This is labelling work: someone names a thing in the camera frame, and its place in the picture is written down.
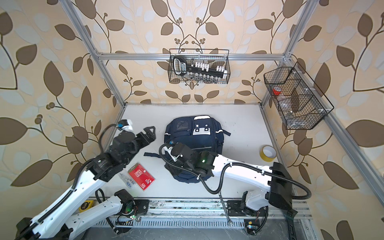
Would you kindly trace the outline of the red packaged item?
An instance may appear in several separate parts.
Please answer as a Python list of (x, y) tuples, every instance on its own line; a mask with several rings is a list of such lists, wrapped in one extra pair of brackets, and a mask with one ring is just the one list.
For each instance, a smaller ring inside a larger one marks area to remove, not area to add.
[(131, 167), (128, 174), (143, 191), (155, 181), (155, 178), (140, 163)]

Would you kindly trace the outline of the navy blue backpack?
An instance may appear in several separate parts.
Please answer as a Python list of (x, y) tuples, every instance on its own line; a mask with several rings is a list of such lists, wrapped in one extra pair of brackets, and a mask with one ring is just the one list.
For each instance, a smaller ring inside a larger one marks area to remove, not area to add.
[[(231, 133), (222, 129), (221, 124), (208, 115), (180, 117), (172, 120), (166, 127), (164, 143), (182, 143), (193, 150), (207, 149), (222, 154), (225, 135)], [(182, 183), (198, 183), (197, 180), (177, 180)]]

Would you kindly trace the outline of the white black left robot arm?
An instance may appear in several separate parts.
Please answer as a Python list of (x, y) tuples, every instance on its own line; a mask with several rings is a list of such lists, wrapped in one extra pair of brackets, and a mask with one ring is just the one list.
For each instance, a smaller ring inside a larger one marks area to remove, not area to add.
[(116, 192), (90, 210), (76, 212), (92, 194), (120, 173), (140, 149), (156, 140), (154, 126), (146, 127), (138, 134), (133, 133), (132, 124), (127, 120), (113, 126), (121, 132), (108, 149), (86, 161), (73, 185), (53, 204), (33, 218), (23, 218), (17, 224), (17, 240), (72, 240), (110, 216), (134, 216), (137, 213), (135, 200), (126, 190)]

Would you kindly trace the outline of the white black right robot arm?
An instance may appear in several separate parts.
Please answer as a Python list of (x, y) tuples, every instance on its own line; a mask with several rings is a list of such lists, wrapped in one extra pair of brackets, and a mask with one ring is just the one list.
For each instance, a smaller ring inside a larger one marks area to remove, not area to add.
[(309, 188), (293, 180), (280, 163), (250, 165), (210, 151), (196, 152), (182, 143), (161, 145), (159, 155), (171, 170), (192, 175), (212, 195), (221, 193), (226, 178), (255, 186), (244, 200), (251, 210), (273, 206), (289, 211), (294, 200), (312, 196)]

